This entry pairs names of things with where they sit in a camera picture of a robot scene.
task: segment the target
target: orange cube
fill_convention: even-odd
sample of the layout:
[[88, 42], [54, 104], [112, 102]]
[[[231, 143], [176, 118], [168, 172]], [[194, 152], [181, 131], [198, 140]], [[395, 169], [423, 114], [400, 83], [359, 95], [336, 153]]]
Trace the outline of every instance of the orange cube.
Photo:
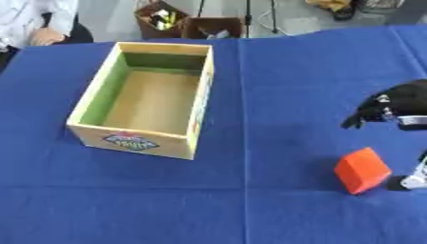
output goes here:
[[392, 171], [371, 148], [341, 157], [335, 173], [351, 194], [370, 190], [386, 179]]

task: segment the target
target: colorful sticker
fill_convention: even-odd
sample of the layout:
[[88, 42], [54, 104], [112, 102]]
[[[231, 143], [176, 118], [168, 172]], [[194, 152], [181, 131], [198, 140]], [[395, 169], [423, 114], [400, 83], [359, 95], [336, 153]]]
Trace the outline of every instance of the colorful sticker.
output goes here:
[[160, 147], [143, 137], [129, 133], [112, 134], [105, 137], [104, 140], [132, 151], [144, 151]]

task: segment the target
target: tripod leg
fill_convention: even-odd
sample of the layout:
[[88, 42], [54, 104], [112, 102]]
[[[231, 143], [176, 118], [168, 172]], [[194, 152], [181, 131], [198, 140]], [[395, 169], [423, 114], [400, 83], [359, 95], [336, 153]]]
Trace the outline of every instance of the tripod leg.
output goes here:
[[246, 0], [246, 16], [245, 16], [246, 38], [250, 37], [249, 31], [250, 31], [250, 26], [252, 24], [251, 11], [252, 11], [251, 0]]
[[203, 12], [203, 8], [205, 7], [205, 0], [201, 0], [200, 1], [200, 7], [198, 8], [198, 14], [197, 17], [200, 18], [200, 16], [202, 15]]
[[278, 33], [277, 18], [275, 16], [275, 0], [271, 0], [271, 2], [272, 2], [273, 33]]

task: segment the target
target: blue tablecloth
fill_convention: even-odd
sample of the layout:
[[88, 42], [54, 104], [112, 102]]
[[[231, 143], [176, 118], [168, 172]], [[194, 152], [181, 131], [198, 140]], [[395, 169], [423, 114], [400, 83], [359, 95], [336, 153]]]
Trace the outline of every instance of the blue tablecloth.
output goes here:
[[83, 147], [65, 121], [112, 44], [27, 48], [0, 76], [0, 243], [422, 243], [427, 191], [350, 196], [333, 167], [372, 147], [414, 168], [427, 132], [339, 124], [427, 77], [426, 41], [416, 26], [209, 42], [195, 161]]

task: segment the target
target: floor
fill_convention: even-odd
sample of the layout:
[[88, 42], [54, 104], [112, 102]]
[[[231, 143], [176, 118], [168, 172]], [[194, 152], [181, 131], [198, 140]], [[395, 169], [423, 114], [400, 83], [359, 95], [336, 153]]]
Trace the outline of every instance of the floor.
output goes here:
[[[136, 6], [146, 4], [144, 0], [91, 0], [80, 1], [80, 19], [94, 34], [95, 40], [132, 41], [141, 38], [140, 30], [133, 17]], [[196, 16], [199, 0], [168, 0], [169, 4]], [[206, 0], [203, 16], [239, 16], [246, 10], [245, 0]], [[353, 20], [336, 22], [329, 12], [309, 6], [304, 0], [276, 0], [277, 22], [282, 30], [279, 34], [297, 35], [313, 31], [381, 25], [385, 16], [358, 13]], [[272, 25], [269, 0], [252, 1], [254, 25], [251, 37], [273, 36], [268, 28]]]

